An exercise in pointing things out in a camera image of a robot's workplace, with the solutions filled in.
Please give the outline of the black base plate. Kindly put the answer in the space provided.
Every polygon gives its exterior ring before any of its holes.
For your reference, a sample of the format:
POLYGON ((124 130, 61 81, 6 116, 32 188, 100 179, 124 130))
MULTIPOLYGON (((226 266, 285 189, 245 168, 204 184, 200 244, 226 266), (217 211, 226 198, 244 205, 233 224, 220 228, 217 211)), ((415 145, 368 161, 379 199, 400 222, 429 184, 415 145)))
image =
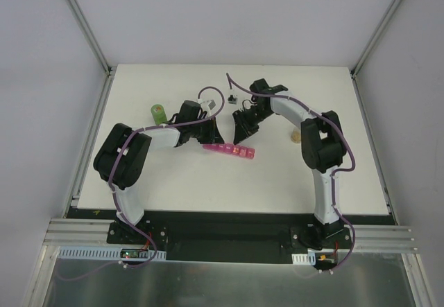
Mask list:
POLYGON ((114 219, 107 243, 144 245, 169 261, 289 264, 294 254, 347 252, 352 233, 344 222, 321 227, 310 214, 146 211, 129 227, 114 219))

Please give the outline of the clear pill bottle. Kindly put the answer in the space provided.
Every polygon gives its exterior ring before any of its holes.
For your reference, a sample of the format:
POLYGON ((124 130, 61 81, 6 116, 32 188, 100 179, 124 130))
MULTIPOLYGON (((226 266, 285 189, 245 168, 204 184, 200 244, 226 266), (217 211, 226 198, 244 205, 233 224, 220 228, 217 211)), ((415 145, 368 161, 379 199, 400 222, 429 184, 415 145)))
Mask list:
POLYGON ((298 128, 294 128, 292 133, 291 133, 291 140, 294 143, 301 143, 301 133, 300 130, 298 128))

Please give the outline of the aluminium frame post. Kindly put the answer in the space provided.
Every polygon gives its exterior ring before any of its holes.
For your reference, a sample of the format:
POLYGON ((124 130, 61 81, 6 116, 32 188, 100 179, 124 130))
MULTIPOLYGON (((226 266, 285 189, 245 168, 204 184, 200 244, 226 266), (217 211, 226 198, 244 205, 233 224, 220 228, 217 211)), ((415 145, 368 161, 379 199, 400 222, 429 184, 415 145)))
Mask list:
POLYGON ((358 76, 359 72, 363 69, 366 61, 370 57, 370 54, 374 51, 378 42, 381 40, 384 32, 389 27, 391 20, 394 18, 403 1, 404 0, 391 0, 387 9, 384 11, 382 18, 379 20, 377 26, 375 27, 369 40, 367 41, 363 51, 359 55, 358 60, 354 64, 353 68, 351 68, 350 70, 350 75, 352 79, 355 79, 358 76))
POLYGON ((104 73, 109 76, 112 73, 112 66, 105 57, 105 54, 78 2, 78 0, 65 0, 74 17, 74 20, 78 24, 80 31, 82 32, 87 44, 92 50, 94 57, 101 66, 104 73))

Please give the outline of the left aluminium rail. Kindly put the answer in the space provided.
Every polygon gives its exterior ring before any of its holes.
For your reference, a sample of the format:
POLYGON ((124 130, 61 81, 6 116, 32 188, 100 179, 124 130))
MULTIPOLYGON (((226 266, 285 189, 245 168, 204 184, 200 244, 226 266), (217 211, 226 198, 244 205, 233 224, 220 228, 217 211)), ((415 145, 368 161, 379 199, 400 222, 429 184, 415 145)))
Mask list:
POLYGON ((54 218, 47 228, 44 245, 106 245, 112 220, 54 218))

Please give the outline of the green cylindrical bottle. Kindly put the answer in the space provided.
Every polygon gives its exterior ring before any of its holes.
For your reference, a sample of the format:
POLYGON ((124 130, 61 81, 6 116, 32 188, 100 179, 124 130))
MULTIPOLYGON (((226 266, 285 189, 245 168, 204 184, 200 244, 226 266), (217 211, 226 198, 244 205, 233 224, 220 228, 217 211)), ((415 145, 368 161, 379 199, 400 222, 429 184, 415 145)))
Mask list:
POLYGON ((161 104, 154 104, 151 107, 151 115, 156 125, 161 125, 168 121, 164 107, 161 104))

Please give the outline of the right aluminium frame post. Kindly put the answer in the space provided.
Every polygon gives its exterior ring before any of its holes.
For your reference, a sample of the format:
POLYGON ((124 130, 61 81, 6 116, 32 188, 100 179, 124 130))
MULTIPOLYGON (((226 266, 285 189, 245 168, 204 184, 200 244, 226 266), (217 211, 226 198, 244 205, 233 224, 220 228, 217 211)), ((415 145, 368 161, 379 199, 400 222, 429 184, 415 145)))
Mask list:
POLYGON ((387 9, 384 11, 382 18, 379 20, 377 26, 375 27, 369 40, 367 41, 363 51, 359 55, 358 60, 354 64, 353 68, 351 68, 350 70, 350 75, 352 79, 355 79, 358 76, 359 72, 363 69, 366 61, 370 57, 370 54, 374 51, 378 42, 381 40, 384 32, 389 27, 391 20, 394 18, 403 1, 404 0, 391 0, 387 9))

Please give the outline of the pink weekly pill organizer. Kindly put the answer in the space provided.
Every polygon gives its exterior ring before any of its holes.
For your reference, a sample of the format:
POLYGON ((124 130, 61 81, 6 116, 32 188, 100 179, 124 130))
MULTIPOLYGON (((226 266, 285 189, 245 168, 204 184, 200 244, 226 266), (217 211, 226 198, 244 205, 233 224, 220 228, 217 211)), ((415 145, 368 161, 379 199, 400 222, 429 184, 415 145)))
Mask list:
POLYGON ((254 148, 233 145, 231 143, 204 144, 203 149, 245 159, 253 159, 255 157, 254 148))

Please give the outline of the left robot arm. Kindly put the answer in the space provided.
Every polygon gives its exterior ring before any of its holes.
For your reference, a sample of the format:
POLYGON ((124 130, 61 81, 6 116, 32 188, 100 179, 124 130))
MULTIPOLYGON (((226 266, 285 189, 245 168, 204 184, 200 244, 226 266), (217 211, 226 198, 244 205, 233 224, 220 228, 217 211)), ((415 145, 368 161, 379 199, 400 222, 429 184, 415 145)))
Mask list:
POLYGON ((149 152, 177 148, 195 139, 203 145, 223 144, 212 116, 216 106, 213 100, 186 100, 180 111, 166 123, 140 130, 116 124, 96 154, 93 168, 110 187, 117 217, 124 222, 122 234, 132 244, 146 237, 146 226, 140 223, 144 216, 135 187, 149 152))

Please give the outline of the left aluminium frame post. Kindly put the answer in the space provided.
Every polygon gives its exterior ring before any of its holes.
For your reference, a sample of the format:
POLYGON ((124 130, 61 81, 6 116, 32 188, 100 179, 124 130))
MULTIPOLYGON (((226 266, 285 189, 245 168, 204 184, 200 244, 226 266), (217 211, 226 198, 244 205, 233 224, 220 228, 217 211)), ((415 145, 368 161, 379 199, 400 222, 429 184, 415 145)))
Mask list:
POLYGON ((105 57, 105 54, 78 2, 78 0, 65 0, 74 17, 74 20, 78 24, 80 31, 82 32, 87 44, 92 50, 94 57, 101 66, 104 73, 109 76, 112 73, 112 66, 105 57))

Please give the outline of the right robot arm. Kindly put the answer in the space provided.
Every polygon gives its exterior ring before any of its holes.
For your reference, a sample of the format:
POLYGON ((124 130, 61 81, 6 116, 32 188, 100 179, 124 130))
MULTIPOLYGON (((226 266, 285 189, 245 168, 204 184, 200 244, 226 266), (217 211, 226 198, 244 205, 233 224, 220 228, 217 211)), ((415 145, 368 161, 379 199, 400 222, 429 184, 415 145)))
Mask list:
POLYGON ((273 114, 283 116, 300 132, 302 158, 314 179, 315 209, 313 223, 298 234, 301 245, 314 250, 329 247, 343 231, 337 204, 336 170, 343 163, 347 148, 336 112, 318 114, 292 96, 283 85, 269 86, 256 80, 247 91, 248 108, 232 113, 235 145, 259 131, 259 124, 273 114))

